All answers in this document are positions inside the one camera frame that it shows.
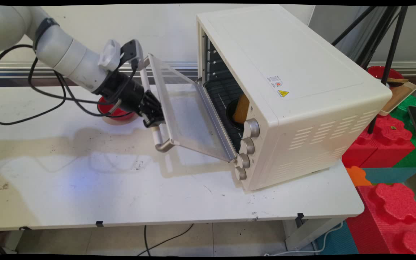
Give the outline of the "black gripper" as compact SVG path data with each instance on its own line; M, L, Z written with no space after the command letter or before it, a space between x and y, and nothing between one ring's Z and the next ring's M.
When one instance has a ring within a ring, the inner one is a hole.
M146 128L165 123L161 103L150 90L129 79L123 72L110 72L98 89L92 92L103 96L106 101L120 99L119 108L142 116Z

